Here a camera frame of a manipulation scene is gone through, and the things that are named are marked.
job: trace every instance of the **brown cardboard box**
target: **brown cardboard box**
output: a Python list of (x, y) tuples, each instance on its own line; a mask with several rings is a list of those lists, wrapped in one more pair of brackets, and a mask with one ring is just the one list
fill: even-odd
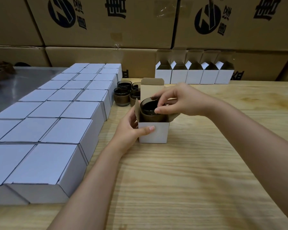
[(10, 62), (15, 66), (25, 66), (25, 64), (36, 67), (50, 66), (43, 47), (0, 46), (0, 61)]
[(288, 0), (181, 0), (174, 47), (288, 50)]
[(53, 67), (69, 67), (74, 63), (120, 63), (123, 77), (155, 77), (157, 49), (46, 47)]
[(177, 0), (27, 1), (46, 46), (171, 47)]
[(0, 0), (0, 45), (43, 45), (25, 0)]
[(231, 80), (275, 81), (288, 61), (288, 52), (236, 52), (232, 61)]

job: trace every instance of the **wood grain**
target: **wood grain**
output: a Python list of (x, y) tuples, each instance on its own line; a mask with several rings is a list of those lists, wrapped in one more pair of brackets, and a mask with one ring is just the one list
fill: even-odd
[[(288, 140), (288, 82), (194, 86)], [(87, 172), (129, 108), (113, 105)], [(46, 229), (61, 206), (0, 207), (0, 230)], [(122, 158), (106, 229), (287, 230), (288, 219), (207, 118), (180, 115), (167, 144), (136, 143)]]

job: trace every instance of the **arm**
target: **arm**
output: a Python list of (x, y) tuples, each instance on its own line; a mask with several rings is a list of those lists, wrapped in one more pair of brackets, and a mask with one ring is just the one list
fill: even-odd
[(181, 112), (208, 117), (288, 217), (288, 142), (230, 104), (189, 85), (165, 89), (156, 113)]
[(104, 229), (107, 209), (120, 158), (154, 127), (135, 129), (134, 108), (124, 116), (95, 165), (48, 227), (48, 230)]

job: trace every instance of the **row of boxes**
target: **row of boxes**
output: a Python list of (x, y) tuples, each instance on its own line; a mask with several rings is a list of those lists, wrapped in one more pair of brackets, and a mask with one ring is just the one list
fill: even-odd
[(156, 64), (155, 78), (162, 78), (165, 84), (229, 84), (234, 73), (234, 65), (228, 61), (202, 64), (187, 61), (186, 64), (178, 64), (175, 61), (159, 61)]
[[(97, 73), (68, 73), (75, 68)], [(68, 200), (109, 117), (119, 74), (120, 64), (74, 64), (0, 112), (0, 205)]]

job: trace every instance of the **right hand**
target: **right hand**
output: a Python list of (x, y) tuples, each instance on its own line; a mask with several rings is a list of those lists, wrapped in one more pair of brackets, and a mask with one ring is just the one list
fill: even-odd
[(155, 109), (157, 114), (183, 113), (207, 116), (217, 100), (185, 83), (167, 87), (156, 93), (154, 97), (160, 97)]

